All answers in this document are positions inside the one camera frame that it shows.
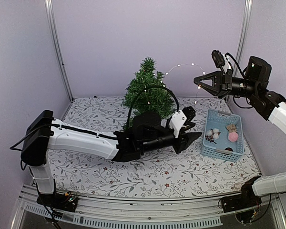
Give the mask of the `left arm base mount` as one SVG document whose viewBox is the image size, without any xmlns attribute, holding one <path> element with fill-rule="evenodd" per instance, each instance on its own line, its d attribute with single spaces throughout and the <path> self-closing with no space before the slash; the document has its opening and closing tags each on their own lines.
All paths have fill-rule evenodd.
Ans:
<svg viewBox="0 0 286 229">
<path fill-rule="evenodd" d="M 78 205 L 78 196 L 70 191 L 64 194 L 57 192 L 53 194 L 39 194 L 37 203 L 53 209 L 75 212 Z"/>
</svg>

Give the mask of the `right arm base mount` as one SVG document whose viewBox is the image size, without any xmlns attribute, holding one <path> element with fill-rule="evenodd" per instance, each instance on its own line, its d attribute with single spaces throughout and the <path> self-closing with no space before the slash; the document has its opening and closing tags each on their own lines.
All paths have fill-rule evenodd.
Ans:
<svg viewBox="0 0 286 229">
<path fill-rule="evenodd" d="M 217 206 L 224 213 L 234 212 L 241 224 L 250 224 L 257 216 L 262 200 L 260 197 L 244 197 L 242 194 L 225 196 L 219 199 Z"/>
</svg>

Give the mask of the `small green christmas tree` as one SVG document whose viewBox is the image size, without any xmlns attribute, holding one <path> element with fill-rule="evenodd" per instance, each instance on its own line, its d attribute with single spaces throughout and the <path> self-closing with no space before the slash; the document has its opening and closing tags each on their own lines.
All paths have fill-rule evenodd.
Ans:
<svg viewBox="0 0 286 229">
<path fill-rule="evenodd" d="M 156 112 L 160 119 L 168 119 L 180 105 L 176 96 L 164 84 L 164 73 L 155 68 L 156 61 L 146 57 L 140 69 L 134 73 L 123 99 L 123 106 L 129 109 L 124 129 L 133 125 L 133 119 L 147 111 Z"/>
</svg>

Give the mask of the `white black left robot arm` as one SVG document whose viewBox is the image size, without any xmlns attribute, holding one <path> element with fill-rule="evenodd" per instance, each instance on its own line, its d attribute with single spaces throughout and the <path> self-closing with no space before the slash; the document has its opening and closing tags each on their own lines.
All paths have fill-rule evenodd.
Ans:
<svg viewBox="0 0 286 229">
<path fill-rule="evenodd" d="M 32 171 L 42 198 L 51 207 L 61 203 L 50 172 L 47 151 L 71 150 L 100 156 L 115 162 L 140 159 L 145 152 L 173 147 L 179 154 L 186 150 L 202 132 L 187 132 L 194 127 L 194 111 L 178 110 L 168 124 L 156 112 L 145 112 L 128 120 L 123 131 L 99 132 L 68 125 L 43 111 L 27 128 L 20 158 Z"/>
</svg>

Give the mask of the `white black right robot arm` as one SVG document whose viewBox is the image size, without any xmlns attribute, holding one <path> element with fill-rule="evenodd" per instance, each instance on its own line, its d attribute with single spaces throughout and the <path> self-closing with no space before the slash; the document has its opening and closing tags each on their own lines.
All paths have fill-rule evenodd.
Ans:
<svg viewBox="0 0 286 229">
<path fill-rule="evenodd" d="M 211 95 L 223 98 L 227 95 L 243 97 L 262 116 L 286 135 L 286 99 L 267 89 L 272 67 L 265 60 L 251 56 L 247 67 L 240 71 L 241 78 L 233 76 L 229 53 L 212 52 L 217 71 L 195 77 L 194 83 Z M 225 212 L 261 204 L 263 195 L 286 193 L 286 172 L 271 176 L 256 176 L 241 187 L 239 195 L 220 200 Z"/>
</svg>

